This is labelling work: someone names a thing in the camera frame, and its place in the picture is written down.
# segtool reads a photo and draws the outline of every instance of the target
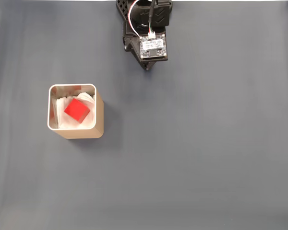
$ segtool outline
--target gray table surface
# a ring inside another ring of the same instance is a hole
[[[0,230],[288,230],[288,2],[175,2],[150,72],[114,2],[3,12]],[[64,83],[97,86],[102,138],[48,129]]]

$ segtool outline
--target red cube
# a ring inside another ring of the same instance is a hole
[[[79,123],[82,123],[89,114],[90,109],[85,104],[74,98],[64,112]]]

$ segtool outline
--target black plastic bracket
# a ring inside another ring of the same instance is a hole
[[[140,57],[140,39],[134,33],[128,23],[128,10],[134,0],[116,0],[116,7],[124,20],[123,24],[123,43],[126,52],[131,52],[137,59],[141,67],[150,70],[157,61],[166,61],[168,57],[156,57],[152,59],[141,59]],[[131,13],[132,24],[139,35],[147,35],[148,33],[148,13],[151,2],[148,0],[140,0],[133,7]],[[157,34],[166,34],[165,26],[169,23],[169,14],[172,10],[171,0],[156,0],[154,7],[154,15],[152,18],[152,27]]]

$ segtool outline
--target circuit board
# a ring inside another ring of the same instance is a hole
[[[165,34],[156,34],[156,38],[140,37],[141,59],[167,56],[167,43]]]

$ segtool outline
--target square container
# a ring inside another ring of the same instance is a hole
[[[95,95],[95,121],[89,128],[58,128],[57,103],[62,97],[78,96],[86,92],[92,97]],[[92,84],[63,84],[53,85],[49,89],[48,99],[48,127],[66,139],[99,138],[104,133],[104,102],[96,87]]]

